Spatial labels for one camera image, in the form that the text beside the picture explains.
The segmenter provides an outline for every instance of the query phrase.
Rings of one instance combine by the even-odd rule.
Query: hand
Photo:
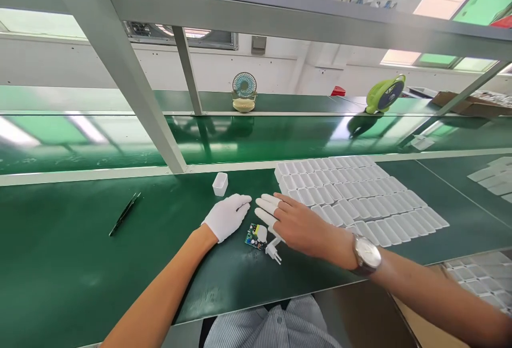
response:
[[[249,211],[251,200],[250,196],[241,196],[236,193],[219,201],[201,224],[206,224],[212,230],[220,244],[240,227]]]
[[[274,193],[274,197],[264,194],[256,204],[268,212],[256,208],[256,215],[289,247],[344,269],[357,267],[350,232],[326,223],[304,204],[280,193]]]

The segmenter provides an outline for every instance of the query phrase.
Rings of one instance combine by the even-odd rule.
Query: circuit board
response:
[[[258,241],[258,229],[263,225],[251,224],[247,230],[247,236],[245,237],[245,243],[261,251],[265,251],[267,243]]]

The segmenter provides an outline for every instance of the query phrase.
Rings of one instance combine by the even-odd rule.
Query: wristwatch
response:
[[[358,267],[351,271],[358,276],[369,276],[377,270],[381,262],[379,249],[366,237],[354,234],[354,254]]]

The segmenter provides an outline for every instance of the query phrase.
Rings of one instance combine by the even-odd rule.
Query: metal shelf frame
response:
[[[72,14],[173,173],[187,165],[122,21],[172,25],[181,33],[182,27],[216,29],[499,61],[437,115],[512,62],[512,30],[332,0],[0,0],[0,7]],[[178,33],[176,42],[194,114],[202,115],[185,35]]]

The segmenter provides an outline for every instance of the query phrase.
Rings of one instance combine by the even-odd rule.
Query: watch face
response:
[[[380,252],[370,240],[359,238],[355,246],[357,253],[364,263],[372,268],[377,268],[380,265]]]

